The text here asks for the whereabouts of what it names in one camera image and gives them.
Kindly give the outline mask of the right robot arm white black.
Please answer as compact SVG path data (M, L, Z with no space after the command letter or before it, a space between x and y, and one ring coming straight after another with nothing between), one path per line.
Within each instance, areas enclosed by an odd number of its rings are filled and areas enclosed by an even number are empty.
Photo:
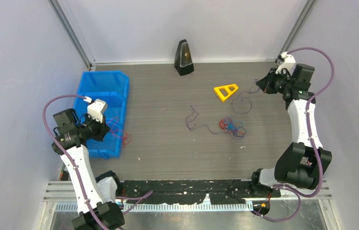
M313 73L314 67L306 64L297 64L293 73L273 67L256 83L264 93L282 94L290 116L292 141L275 167L253 172L249 189L254 196L266 196L274 188L288 185L314 190L331 163L332 153L323 148L317 135L316 100L309 91Z

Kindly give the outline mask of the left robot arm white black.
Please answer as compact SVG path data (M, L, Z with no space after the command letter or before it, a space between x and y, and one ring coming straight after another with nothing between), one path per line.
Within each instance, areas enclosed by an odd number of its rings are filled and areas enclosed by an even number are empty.
M78 217L72 220L75 230L115 230L125 224L116 198L123 192L117 175L108 171L96 179L90 166L87 141L103 141L110 132L105 123L84 115L78 119L75 109L70 108L53 115L57 124L54 128L53 150L64 162L73 185L77 200Z

